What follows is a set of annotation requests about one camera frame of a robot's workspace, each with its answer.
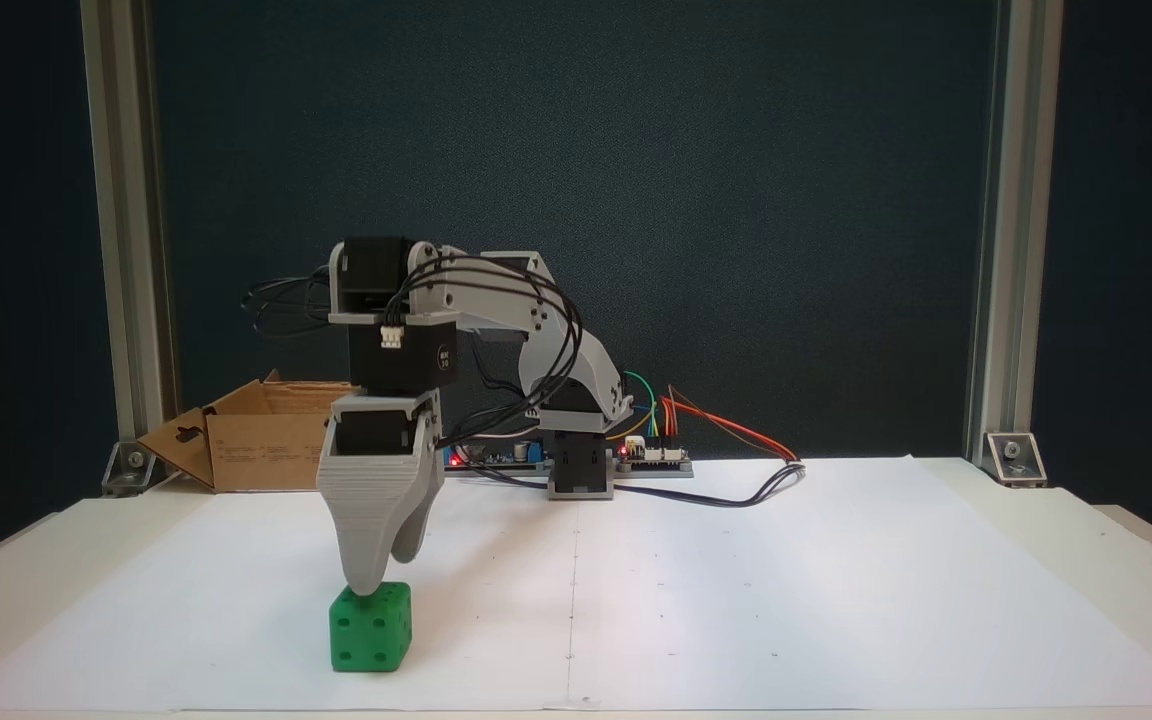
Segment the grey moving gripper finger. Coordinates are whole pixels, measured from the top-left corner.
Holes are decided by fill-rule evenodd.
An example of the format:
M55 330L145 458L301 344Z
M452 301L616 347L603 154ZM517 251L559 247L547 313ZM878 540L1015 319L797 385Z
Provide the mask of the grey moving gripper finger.
M412 562L419 555L422 541L429 529L430 511L433 510L435 497L444 487L444 462L442 460L431 460L429 473L425 473L425 482L420 484L424 495L416 505L415 510L403 520L397 529L396 538L391 547L391 556L402 564Z

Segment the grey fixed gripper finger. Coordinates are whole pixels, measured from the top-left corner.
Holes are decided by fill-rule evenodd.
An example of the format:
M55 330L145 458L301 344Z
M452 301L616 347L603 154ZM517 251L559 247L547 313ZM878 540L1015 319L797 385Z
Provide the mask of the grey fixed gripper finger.
M328 457L317 469L317 488L334 521L340 564L353 593L376 592L403 520L424 491L420 457Z

